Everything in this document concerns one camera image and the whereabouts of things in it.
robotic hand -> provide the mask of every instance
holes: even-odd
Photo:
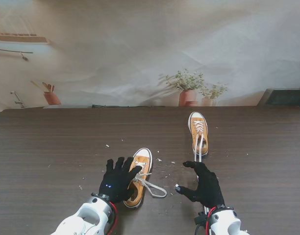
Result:
[[[196,190],[176,185],[178,193],[185,195],[192,202],[200,202],[204,205],[204,214],[199,213],[195,218],[197,228],[203,226],[206,235],[248,235],[240,230],[241,221],[232,208],[227,208],[224,203],[219,181],[214,172],[211,172],[204,163],[184,162],[185,167],[195,170],[198,175],[198,187]]]
[[[52,235],[104,235],[110,234],[117,222],[114,203],[127,200],[134,193],[128,190],[130,181],[142,169],[136,166],[131,171],[133,158],[118,158],[113,169],[113,160],[107,161],[106,173],[99,188],[99,194],[92,193],[88,203],[64,219]]]

white backdrop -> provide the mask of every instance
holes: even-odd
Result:
[[[162,74],[187,68],[227,83],[218,105],[256,105],[300,87],[300,0],[0,0],[0,23],[25,16],[48,45],[0,43],[0,110],[62,104],[177,105]]]

red cable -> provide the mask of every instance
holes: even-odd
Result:
[[[205,235],[209,234],[209,222],[208,222],[208,218],[211,216],[212,212],[216,209],[217,207],[213,207],[210,211],[209,214],[207,216],[207,223],[205,224]]]
[[[112,233],[113,229],[115,228],[115,225],[117,224],[117,214],[118,214],[118,211],[117,211],[116,206],[115,206],[113,203],[111,203],[111,202],[109,202],[109,203],[112,205],[112,207],[113,207],[113,209],[114,209],[114,211],[115,211],[115,221],[114,221],[114,223],[113,223],[111,229],[110,229],[109,232],[107,233],[107,235],[110,235],[110,234]]]

shoe insole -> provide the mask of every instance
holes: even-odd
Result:
[[[199,138],[198,138],[197,148],[199,148],[200,142],[201,142],[201,136],[199,136]],[[203,138],[203,141],[202,141],[202,148],[206,148],[206,147],[207,147],[207,141],[205,140],[205,138]]]
[[[130,184],[130,186],[129,186],[129,188],[132,188],[132,189],[134,189],[134,194],[130,197],[130,201],[135,201],[135,199],[137,198],[137,196],[138,196],[138,189],[137,189],[137,187],[135,186],[135,184],[132,182],[131,184]]]

shoe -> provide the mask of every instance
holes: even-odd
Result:
[[[199,162],[202,157],[208,154],[208,125],[204,117],[198,113],[193,112],[188,119],[188,128],[193,138],[193,151],[195,154],[195,162],[197,162],[197,155],[199,155]]]
[[[127,201],[124,201],[125,206],[131,209],[136,209],[141,205],[144,196],[144,186],[151,193],[152,197],[164,198],[167,195],[167,192],[163,188],[146,181],[147,176],[151,175],[149,172],[152,168],[152,154],[149,149],[141,148],[135,153],[134,160],[129,171],[138,165],[142,167],[142,170],[135,176],[128,186],[128,188],[134,189],[134,194]],[[162,191],[164,195],[153,194],[150,187]]]

